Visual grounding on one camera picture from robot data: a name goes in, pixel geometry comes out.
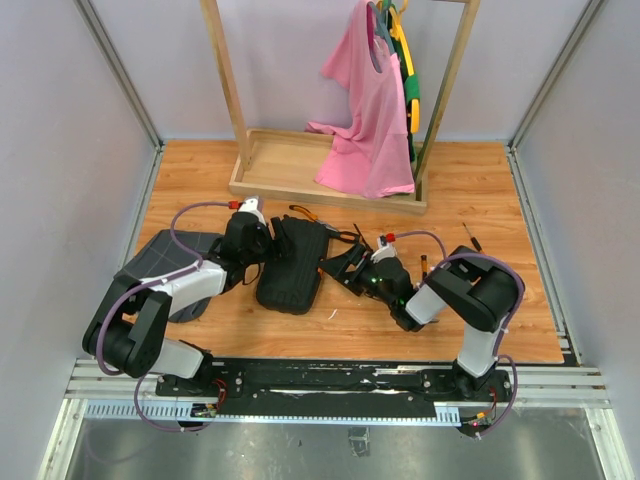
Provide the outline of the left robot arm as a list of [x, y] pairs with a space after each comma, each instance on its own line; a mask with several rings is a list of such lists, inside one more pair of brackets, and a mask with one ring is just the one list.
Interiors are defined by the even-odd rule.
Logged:
[[[176, 223], [199, 207], [225, 207], [234, 213], [224, 234], [205, 254], [183, 243]], [[245, 281], [246, 270], [279, 256], [280, 238], [272, 234], [257, 195], [244, 200], [205, 201], [181, 209], [169, 227], [171, 244], [190, 256], [184, 266], [138, 279], [121, 275], [113, 280], [82, 338], [82, 349], [94, 356], [108, 376], [141, 378], [146, 374], [178, 376], [190, 394], [207, 393], [214, 371], [204, 365], [205, 352], [165, 336], [176, 312], [203, 299], [223, 295]]]

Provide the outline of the black plastic tool case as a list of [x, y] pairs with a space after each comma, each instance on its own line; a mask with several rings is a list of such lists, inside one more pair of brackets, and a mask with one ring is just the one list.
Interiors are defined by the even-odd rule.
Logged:
[[295, 235], [295, 253], [286, 259], [272, 255], [265, 262], [256, 299], [268, 310], [303, 315], [311, 309], [319, 289], [319, 263], [327, 255], [329, 235], [318, 223], [289, 215], [279, 218]]

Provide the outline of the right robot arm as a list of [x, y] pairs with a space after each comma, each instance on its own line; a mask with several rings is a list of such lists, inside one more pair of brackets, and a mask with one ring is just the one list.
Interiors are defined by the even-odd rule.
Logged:
[[405, 331], [417, 332], [451, 309], [465, 327], [445, 392], [474, 400], [489, 390], [499, 346], [525, 293], [524, 281], [508, 264], [461, 245], [416, 285], [385, 239], [374, 252], [357, 244], [321, 261], [320, 269], [355, 295], [384, 303]]

